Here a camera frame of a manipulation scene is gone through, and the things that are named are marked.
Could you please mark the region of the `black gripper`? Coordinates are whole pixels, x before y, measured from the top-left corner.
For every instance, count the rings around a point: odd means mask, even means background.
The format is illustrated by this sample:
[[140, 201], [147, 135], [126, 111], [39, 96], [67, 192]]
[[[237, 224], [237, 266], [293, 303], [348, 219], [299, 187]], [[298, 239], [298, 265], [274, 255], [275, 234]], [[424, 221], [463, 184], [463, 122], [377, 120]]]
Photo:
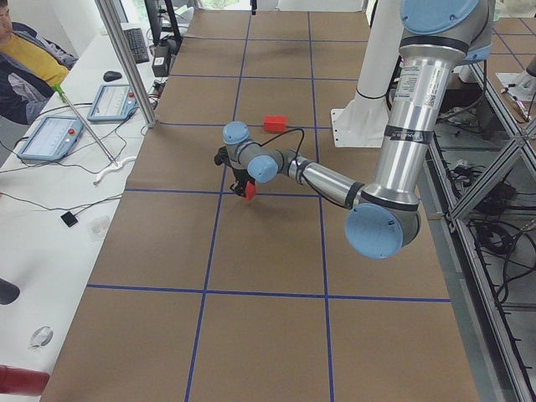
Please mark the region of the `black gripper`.
[[245, 197], [246, 183], [251, 181], [251, 176], [246, 169], [239, 167], [236, 163], [231, 161], [226, 146], [222, 146], [218, 149], [217, 153], [214, 155], [214, 164], [216, 166], [225, 165], [226, 167], [231, 168], [234, 174], [234, 183], [231, 184], [229, 188], [236, 195]]

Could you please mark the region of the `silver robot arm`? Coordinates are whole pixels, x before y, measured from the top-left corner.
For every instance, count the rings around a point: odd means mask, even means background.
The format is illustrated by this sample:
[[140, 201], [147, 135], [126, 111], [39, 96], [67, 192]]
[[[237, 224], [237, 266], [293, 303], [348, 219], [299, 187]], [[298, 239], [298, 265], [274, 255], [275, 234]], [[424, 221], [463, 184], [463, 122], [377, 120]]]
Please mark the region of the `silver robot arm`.
[[230, 167], [233, 191], [252, 198], [279, 174], [348, 210], [345, 235], [361, 255], [396, 255], [419, 233], [417, 178], [451, 72], [483, 61], [491, 48], [492, 1], [379, 1], [354, 98], [332, 111], [338, 147], [377, 147], [371, 183], [255, 142], [248, 126], [223, 129], [217, 165]]

